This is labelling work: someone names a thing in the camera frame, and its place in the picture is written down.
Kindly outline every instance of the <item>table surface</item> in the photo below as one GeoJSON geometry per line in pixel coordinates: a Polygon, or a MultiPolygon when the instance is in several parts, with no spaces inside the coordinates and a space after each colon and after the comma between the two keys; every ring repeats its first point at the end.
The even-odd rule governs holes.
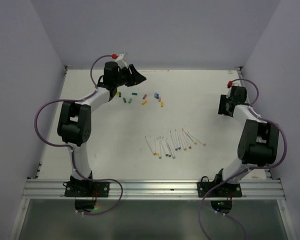
{"type": "MultiPolygon", "coordinates": [[[[221,94],[227,83],[238,78],[232,70],[140,70],[147,80],[133,87],[119,87],[114,97],[92,114],[92,131],[87,142],[88,161],[94,178],[119,180],[213,179],[237,156],[243,126],[234,118],[218,115],[221,94]],[[159,93],[164,107],[154,94],[159,93]],[[144,94],[147,103],[142,105],[144,94]],[[206,143],[178,150],[176,158],[153,156],[145,136],[169,137],[184,128],[206,143]]],[[[97,80],[103,70],[94,70],[97,80]]],[[[69,70],[62,99],[81,99],[94,90],[89,70],[69,70]]],[[[58,105],[48,140],[62,144],[57,135],[61,103],[58,105]]],[[[72,172],[66,148],[46,146],[39,179],[68,179],[72,172]]],[[[266,179],[264,170],[254,170],[246,179],[266,179]]]]}

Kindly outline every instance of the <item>gray wall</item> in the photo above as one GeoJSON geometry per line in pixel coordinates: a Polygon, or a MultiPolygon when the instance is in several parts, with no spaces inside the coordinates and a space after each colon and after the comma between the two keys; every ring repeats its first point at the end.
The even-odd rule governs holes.
{"type": "MultiPolygon", "coordinates": [[[[9,238],[27,176],[43,144],[34,116],[58,97],[63,66],[29,0],[0,0],[0,240],[9,238]]],[[[47,135],[53,108],[42,114],[47,135]]]]}
{"type": "Polygon", "coordinates": [[[287,157],[273,173],[282,180],[300,239],[300,0],[280,2],[244,66],[244,76],[260,88],[255,108],[286,132],[287,157]]]}
{"type": "Polygon", "coordinates": [[[77,68],[122,51],[138,68],[243,66],[279,2],[32,0],[62,63],[77,68]]]}

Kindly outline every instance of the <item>black mounting plate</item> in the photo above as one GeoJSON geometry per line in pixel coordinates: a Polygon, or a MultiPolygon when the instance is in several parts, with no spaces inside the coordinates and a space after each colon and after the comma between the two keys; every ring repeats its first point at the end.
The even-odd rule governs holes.
{"type": "MultiPolygon", "coordinates": [[[[199,181],[196,183],[198,197],[203,198],[204,195],[212,189],[215,184],[211,181],[199,181]]],[[[233,198],[241,198],[242,192],[240,184],[225,183],[210,193],[209,198],[227,198],[232,193],[233,198]]]]}
{"type": "Polygon", "coordinates": [[[77,187],[68,181],[66,182],[64,196],[68,198],[92,198],[93,192],[96,191],[97,198],[107,198],[109,195],[109,186],[110,183],[108,181],[90,181],[89,188],[84,188],[77,187]]]}

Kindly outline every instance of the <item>red connector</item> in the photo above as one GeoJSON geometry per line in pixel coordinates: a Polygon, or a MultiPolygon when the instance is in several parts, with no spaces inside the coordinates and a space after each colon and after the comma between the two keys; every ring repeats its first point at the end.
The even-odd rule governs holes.
{"type": "Polygon", "coordinates": [[[227,84],[228,89],[231,88],[232,83],[233,83],[232,81],[229,81],[229,82],[228,82],[228,84],[227,84]]]}

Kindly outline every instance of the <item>metal extrusion bar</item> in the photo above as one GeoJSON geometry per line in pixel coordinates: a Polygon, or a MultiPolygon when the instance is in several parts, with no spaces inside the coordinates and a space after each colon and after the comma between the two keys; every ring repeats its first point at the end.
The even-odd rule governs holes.
{"type": "MultiPolygon", "coordinates": [[[[23,199],[75,199],[65,197],[63,183],[67,180],[29,179],[26,182],[23,199]]],[[[197,180],[122,180],[124,200],[197,200],[197,180]]],[[[236,200],[284,200],[280,180],[243,180],[242,196],[236,200]]],[[[110,183],[109,196],[104,200],[116,200],[121,193],[117,183],[110,183]]],[[[222,200],[211,197],[207,200],[222,200]]]]}

